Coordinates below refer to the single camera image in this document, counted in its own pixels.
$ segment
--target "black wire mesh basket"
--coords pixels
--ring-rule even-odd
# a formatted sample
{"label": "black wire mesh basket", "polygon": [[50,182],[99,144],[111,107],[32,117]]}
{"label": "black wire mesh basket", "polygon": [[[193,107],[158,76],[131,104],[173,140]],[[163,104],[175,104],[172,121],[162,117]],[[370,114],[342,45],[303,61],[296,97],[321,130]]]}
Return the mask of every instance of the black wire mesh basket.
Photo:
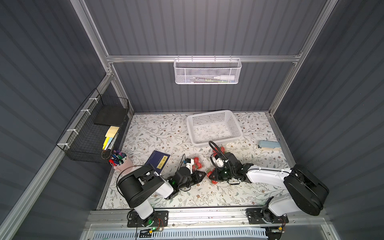
{"label": "black wire mesh basket", "polygon": [[[119,112],[123,109],[125,115],[108,148],[103,150],[103,144],[106,139],[105,135],[110,126],[94,124],[94,121],[100,110],[106,106],[113,106],[114,109],[119,109]],[[73,129],[68,129],[72,121],[67,125],[66,131],[71,131],[71,134],[66,143],[57,142],[56,144],[71,160],[108,163],[111,151],[118,148],[122,141],[124,130],[129,120],[128,110],[128,99],[98,94],[87,109],[81,110],[84,113],[78,124]]]}

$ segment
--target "yellow sticky note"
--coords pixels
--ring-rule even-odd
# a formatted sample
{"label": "yellow sticky note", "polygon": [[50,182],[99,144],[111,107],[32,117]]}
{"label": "yellow sticky note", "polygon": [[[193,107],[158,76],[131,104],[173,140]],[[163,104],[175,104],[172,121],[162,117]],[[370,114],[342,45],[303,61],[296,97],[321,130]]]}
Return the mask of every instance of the yellow sticky note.
{"label": "yellow sticky note", "polygon": [[118,132],[118,130],[119,130],[119,127],[110,126],[107,133],[105,134],[105,137],[114,137]]}
{"label": "yellow sticky note", "polygon": [[107,137],[107,138],[105,139],[104,144],[103,144],[103,149],[105,148],[105,146],[107,146],[108,140],[109,140],[109,137]]}

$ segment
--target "table surface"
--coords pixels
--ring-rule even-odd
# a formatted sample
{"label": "table surface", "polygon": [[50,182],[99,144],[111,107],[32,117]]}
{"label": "table surface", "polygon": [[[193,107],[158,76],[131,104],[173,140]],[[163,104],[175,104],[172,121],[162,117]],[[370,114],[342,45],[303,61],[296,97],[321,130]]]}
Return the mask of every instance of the table surface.
{"label": "table surface", "polygon": [[[153,150],[170,154],[170,158],[162,171],[163,177],[174,175],[182,155],[199,157],[209,171],[213,168],[209,160],[212,154],[210,147],[195,147],[188,136],[186,117],[189,114],[135,114],[127,132],[123,151],[134,164],[144,164]],[[253,163],[262,167],[289,167],[281,150],[263,151],[257,148],[260,140],[276,141],[272,128],[264,112],[234,113],[243,131],[243,137],[223,144],[227,152],[232,152],[241,163]],[[126,200],[117,192],[115,171],[107,191],[102,209],[129,208]],[[153,194],[149,202],[154,208],[159,207],[207,207],[207,206],[239,206],[262,205],[271,196],[285,194],[288,191],[280,187],[263,183],[244,183],[229,185],[221,182],[212,185],[207,177],[191,187],[188,192],[180,191],[171,199]]]}

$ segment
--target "zip tie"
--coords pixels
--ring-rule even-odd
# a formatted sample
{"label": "zip tie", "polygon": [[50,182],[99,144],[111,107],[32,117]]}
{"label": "zip tie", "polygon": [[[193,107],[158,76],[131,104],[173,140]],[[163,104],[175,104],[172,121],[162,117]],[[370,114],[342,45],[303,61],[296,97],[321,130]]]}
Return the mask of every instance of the zip tie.
{"label": "zip tie", "polygon": [[96,102],[99,103],[98,98],[90,98],[90,100],[91,99],[96,100]]}
{"label": "zip tie", "polygon": [[80,112],[81,111],[87,111],[89,113],[89,115],[91,115],[91,112],[89,111],[89,109],[82,109],[82,110],[80,110]]}
{"label": "zip tie", "polygon": [[68,129],[67,131],[74,131],[77,135],[79,135],[79,133],[77,132],[77,130],[74,128],[74,129]]}
{"label": "zip tie", "polygon": [[68,143],[57,143],[56,145],[64,145],[64,146],[67,146],[68,148],[70,148],[70,146],[68,145]]}

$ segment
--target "white wire mesh basket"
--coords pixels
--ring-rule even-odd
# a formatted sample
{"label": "white wire mesh basket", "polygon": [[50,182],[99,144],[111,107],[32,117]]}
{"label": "white wire mesh basket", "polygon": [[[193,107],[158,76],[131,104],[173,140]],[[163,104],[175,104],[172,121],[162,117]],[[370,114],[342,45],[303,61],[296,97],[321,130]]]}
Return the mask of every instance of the white wire mesh basket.
{"label": "white wire mesh basket", "polygon": [[237,59],[181,61],[175,58],[177,84],[237,84],[241,61]]}
{"label": "white wire mesh basket", "polygon": [[233,142],[243,136],[230,110],[189,115],[187,128],[191,143],[195,146],[208,146],[209,141],[216,144]]}

